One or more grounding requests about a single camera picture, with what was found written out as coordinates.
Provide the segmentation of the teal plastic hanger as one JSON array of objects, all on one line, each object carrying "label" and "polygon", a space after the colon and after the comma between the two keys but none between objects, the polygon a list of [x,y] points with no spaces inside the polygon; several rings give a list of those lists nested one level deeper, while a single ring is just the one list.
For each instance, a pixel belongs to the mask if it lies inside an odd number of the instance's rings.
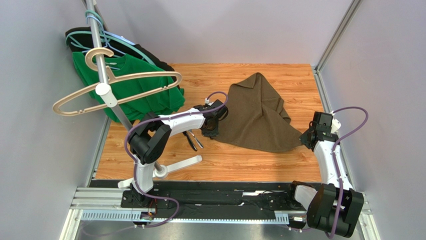
[{"label": "teal plastic hanger", "polygon": [[[135,44],[122,36],[107,31],[104,27],[104,20],[95,11],[86,10],[85,19],[86,23],[90,20],[95,21],[100,37],[100,46],[113,52],[112,59],[130,55],[150,65],[156,67],[160,66],[160,60],[139,44]],[[94,48],[91,27],[76,27],[66,31],[65,44],[72,52],[86,54],[89,50]]]}]

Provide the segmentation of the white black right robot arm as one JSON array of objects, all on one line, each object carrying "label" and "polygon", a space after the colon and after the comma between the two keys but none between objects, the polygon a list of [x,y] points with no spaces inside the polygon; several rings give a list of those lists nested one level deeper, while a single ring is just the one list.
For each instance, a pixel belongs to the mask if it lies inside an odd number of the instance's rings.
[{"label": "white black right robot arm", "polygon": [[309,128],[299,137],[318,161],[321,185],[315,189],[294,181],[292,195],[306,209],[309,228],[350,238],[363,209],[364,196],[344,175],[341,144],[333,121],[332,114],[316,111]]}]

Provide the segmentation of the white rack base foot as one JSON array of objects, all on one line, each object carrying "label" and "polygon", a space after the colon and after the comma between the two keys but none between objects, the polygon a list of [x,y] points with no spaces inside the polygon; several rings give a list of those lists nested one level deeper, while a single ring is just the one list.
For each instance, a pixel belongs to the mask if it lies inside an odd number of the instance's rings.
[{"label": "white rack base foot", "polygon": [[118,188],[127,189],[133,186],[139,193],[147,193],[154,187],[153,178],[165,179],[168,174],[198,164],[202,160],[201,155],[196,155],[168,166],[158,164],[157,162],[142,164],[138,161],[136,164],[136,173],[133,174],[133,178],[120,181]]}]

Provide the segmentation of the aluminium frame rail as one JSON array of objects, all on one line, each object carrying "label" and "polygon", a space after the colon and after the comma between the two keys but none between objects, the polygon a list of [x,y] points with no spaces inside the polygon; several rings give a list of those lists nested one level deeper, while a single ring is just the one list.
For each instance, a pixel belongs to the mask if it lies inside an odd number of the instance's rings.
[{"label": "aluminium frame rail", "polygon": [[236,196],[235,204],[184,203],[181,190],[166,190],[160,200],[141,207],[130,201],[130,191],[118,188],[79,187],[74,195],[61,237],[71,232],[72,220],[80,221],[128,221],[147,223],[212,223],[212,224],[278,224],[303,232],[295,224],[307,220],[303,207],[288,208],[283,198],[270,197],[237,190],[225,193],[206,191],[212,198]]}]

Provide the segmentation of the brown cloth napkin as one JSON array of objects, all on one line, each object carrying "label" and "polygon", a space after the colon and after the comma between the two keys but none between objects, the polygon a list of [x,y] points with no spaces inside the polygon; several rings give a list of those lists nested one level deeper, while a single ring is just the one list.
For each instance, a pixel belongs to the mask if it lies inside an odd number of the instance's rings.
[{"label": "brown cloth napkin", "polygon": [[301,132],[291,126],[285,101],[259,72],[233,83],[228,90],[228,115],[219,123],[218,142],[270,153],[301,146]]}]

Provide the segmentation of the silver fork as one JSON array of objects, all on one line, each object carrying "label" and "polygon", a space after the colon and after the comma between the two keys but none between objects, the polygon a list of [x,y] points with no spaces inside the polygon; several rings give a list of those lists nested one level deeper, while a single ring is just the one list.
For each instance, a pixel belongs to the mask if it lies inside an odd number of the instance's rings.
[{"label": "silver fork", "polygon": [[195,136],[195,134],[193,133],[193,131],[189,130],[189,133],[193,136],[193,138],[194,138],[195,142],[198,144],[198,146],[201,149],[203,149],[204,148],[203,144],[198,140],[198,138]]}]

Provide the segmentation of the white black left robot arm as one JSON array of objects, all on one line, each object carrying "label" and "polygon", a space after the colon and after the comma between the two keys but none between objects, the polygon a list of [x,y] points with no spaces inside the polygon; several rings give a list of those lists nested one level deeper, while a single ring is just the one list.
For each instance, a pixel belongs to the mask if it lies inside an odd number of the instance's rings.
[{"label": "white black left robot arm", "polygon": [[219,135],[219,122],[228,116],[223,102],[206,101],[185,112],[172,115],[149,113],[143,121],[126,135],[129,147],[125,151],[134,161],[133,177],[118,183],[119,189],[133,188],[139,194],[148,193],[154,187],[154,179],[165,179],[170,173],[201,163],[201,155],[178,161],[171,165],[158,163],[170,137],[200,129],[204,137]]}]

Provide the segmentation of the black garment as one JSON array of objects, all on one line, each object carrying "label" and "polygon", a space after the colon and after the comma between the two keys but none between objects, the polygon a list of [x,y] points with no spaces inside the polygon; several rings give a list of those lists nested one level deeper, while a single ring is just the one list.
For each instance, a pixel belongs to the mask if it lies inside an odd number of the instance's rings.
[{"label": "black garment", "polygon": [[[173,72],[174,69],[164,61],[159,60],[151,52],[133,44],[125,38],[111,32],[105,32],[101,36],[103,48],[113,51],[112,57],[105,57],[105,65],[110,67],[116,77],[145,72]],[[94,47],[90,27],[77,27],[65,33],[66,45],[72,51],[75,70],[85,86],[99,83],[99,74],[86,64],[86,54]],[[174,76],[137,78],[114,83],[112,91],[115,95],[131,96],[176,81]]]}]

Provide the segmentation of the silver clothes rack pole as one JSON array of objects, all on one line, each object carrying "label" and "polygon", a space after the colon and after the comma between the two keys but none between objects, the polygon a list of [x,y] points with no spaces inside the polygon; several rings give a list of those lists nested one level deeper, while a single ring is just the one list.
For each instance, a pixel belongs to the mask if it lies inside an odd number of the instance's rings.
[{"label": "silver clothes rack pole", "polygon": [[93,0],[86,0],[85,4],[94,47],[93,50],[90,50],[86,54],[86,64],[91,69],[98,71],[99,84],[95,88],[96,94],[104,100],[106,106],[114,112],[126,130],[130,131],[133,125],[119,106],[118,100],[114,96],[110,86],[114,75],[111,70],[106,67],[105,56],[111,56],[112,53],[106,48],[103,48],[102,45],[100,28],[103,25],[101,24],[101,19],[97,17],[96,4]]}]

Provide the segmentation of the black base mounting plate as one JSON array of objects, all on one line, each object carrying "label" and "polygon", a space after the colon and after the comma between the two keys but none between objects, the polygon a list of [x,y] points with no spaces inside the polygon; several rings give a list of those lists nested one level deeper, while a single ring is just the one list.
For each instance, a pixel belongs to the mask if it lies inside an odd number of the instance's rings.
[{"label": "black base mounting plate", "polygon": [[153,208],[172,209],[176,203],[180,208],[184,206],[256,206],[261,210],[300,211],[305,210],[289,191],[285,190],[160,190],[154,189],[150,195],[155,199],[138,193],[136,190],[126,190],[122,194],[120,206],[122,208]]}]

